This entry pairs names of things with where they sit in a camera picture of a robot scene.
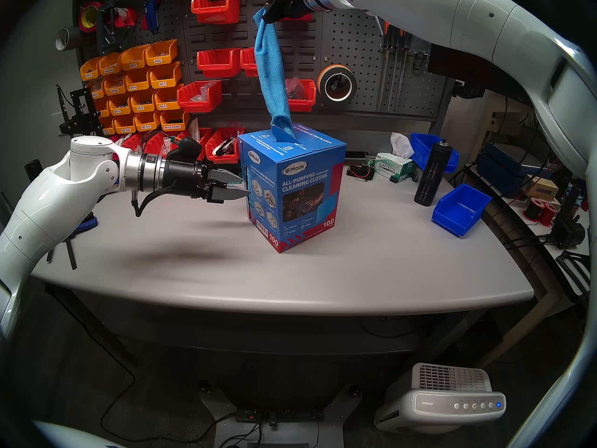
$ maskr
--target blue storage bin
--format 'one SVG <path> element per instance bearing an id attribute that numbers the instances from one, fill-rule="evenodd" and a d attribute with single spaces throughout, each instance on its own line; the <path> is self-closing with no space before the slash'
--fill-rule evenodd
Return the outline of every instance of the blue storage bin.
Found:
<path id="1" fill-rule="evenodd" d="M 456 236 L 464 236 L 479 221 L 489 201 L 491 197 L 481 191 L 460 185 L 439 200 L 431 221 Z"/>
<path id="2" fill-rule="evenodd" d="M 439 136 L 434 134 L 423 134 L 423 133 L 411 133 L 411 146 L 413 147 L 414 154 L 411 157 L 416 164 L 421 168 L 421 170 L 425 170 L 425 166 L 427 165 L 427 159 L 429 159 L 429 153 L 431 152 L 431 146 L 434 143 L 441 141 Z M 456 149 L 452 151 L 452 155 L 450 156 L 450 160 L 448 160 L 448 165 L 446 165 L 445 173 L 454 173 L 456 171 L 456 167 L 458 166 L 458 152 Z"/>

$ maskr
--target blue cardboard box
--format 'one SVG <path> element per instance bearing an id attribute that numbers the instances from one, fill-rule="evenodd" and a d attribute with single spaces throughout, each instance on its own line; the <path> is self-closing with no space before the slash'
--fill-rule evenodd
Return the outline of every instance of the blue cardboard box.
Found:
<path id="1" fill-rule="evenodd" d="M 298 124 L 295 139 L 274 129 L 238 138 L 247 215 L 282 253 L 334 227 L 346 144 Z"/>

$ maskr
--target pegboard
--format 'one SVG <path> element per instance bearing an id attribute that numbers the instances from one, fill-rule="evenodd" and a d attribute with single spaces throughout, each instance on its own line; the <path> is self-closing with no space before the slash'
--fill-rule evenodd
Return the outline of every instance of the pegboard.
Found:
<path id="1" fill-rule="evenodd" d="M 190 83 L 205 79 L 203 72 L 196 68 L 198 51 L 254 46 L 257 26 L 253 22 L 253 15 L 266 1 L 241 0 L 238 23 L 212 25 L 197 22 L 195 14 L 191 13 L 191 0 L 165 0 L 158 11 L 160 32 L 157 35 L 141 29 L 143 0 L 119 0 L 117 5 L 133 7 L 139 13 L 127 46 L 176 38 L 178 59 L 182 62 L 181 81 Z M 358 10 L 333 10 L 313 13 L 311 22 L 277 22 L 276 31 L 287 78 L 312 78 L 316 81 L 321 70 L 330 64 L 343 64 L 355 74 L 357 92 L 350 102 L 341 106 L 326 105 L 318 93 L 313 113 L 390 115 L 426 121 L 438 118 L 446 85 L 445 77 L 427 72 L 427 58 L 419 70 L 414 70 L 414 56 L 409 54 L 396 102 L 404 53 L 389 53 L 384 77 L 382 68 L 385 53 L 380 49 L 382 37 L 374 17 Z M 430 43 L 416 37 L 412 38 L 410 46 L 414 51 L 430 51 Z M 97 51 L 92 48 L 85 55 L 86 58 L 93 57 Z M 394 72 L 396 56 L 398 59 Z M 377 112 L 380 88 L 383 89 L 383 97 Z M 247 77 L 242 70 L 233 78 L 223 79 L 222 102 L 213 112 L 265 113 L 266 105 L 258 78 Z"/>

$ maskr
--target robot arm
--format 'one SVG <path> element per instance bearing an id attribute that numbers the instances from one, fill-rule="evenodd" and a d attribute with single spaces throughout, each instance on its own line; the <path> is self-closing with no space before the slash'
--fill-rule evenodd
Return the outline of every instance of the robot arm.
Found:
<path id="1" fill-rule="evenodd" d="M 101 195 L 131 191 L 134 206 L 138 191 L 154 196 L 167 191 L 213 203 L 246 196 L 248 191 L 229 186 L 238 176 L 195 160 L 198 147 L 191 139 L 183 140 L 163 158 L 131 152 L 98 136 L 73 138 L 64 158 L 44 169 L 25 190 L 0 235 L 0 333 L 10 333 L 20 290 L 37 262 L 70 236 Z M 143 207 L 135 208 L 137 216 Z"/>
<path id="2" fill-rule="evenodd" d="M 263 19 L 334 8 L 360 9 L 419 38 L 481 56 L 526 90 L 558 158 L 587 182 L 590 225 L 597 227 L 597 76 L 581 49 L 511 0 L 273 0 Z M 597 280 L 597 231 L 591 275 Z M 597 350 L 597 299 L 591 299 L 579 350 L 509 446 L 531 446 L 573 395 Z"/>

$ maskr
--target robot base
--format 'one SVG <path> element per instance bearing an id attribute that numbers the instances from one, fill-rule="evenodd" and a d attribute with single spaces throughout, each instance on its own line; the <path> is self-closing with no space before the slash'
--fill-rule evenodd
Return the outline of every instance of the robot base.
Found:
<path id="1" fill-rule="evenodd" d="M 261 426 L 260 447 L 275 448 L 313 448 L 316 444 L 325 448 L 343 448 L 344 435 L 342 426 L 344 422 L 361 402 L 361 393 L 358 395 L 349 392 L 350 386 L 345 386 L 334 400 L 324 409 L 324 420 L 309 422 L 279 422 L 271 427 L 267 421 Z M 210 410 L 214 419 L 230 414 L 236 410 L 219 388 L 210 389 L 201 394 L 203 404 Z M 214 448 L 219 448 L 222 442 L 234 435 L 246 434 L 255 424 L 252 422 L 236 422 L 231 416 L 223 420 L 216 427 Z M 245 440 L 230 440 L 227 446 L 237 445 L 239 448 L 252 448 L 259 438 L 259 430 L 255 430 Z"/>

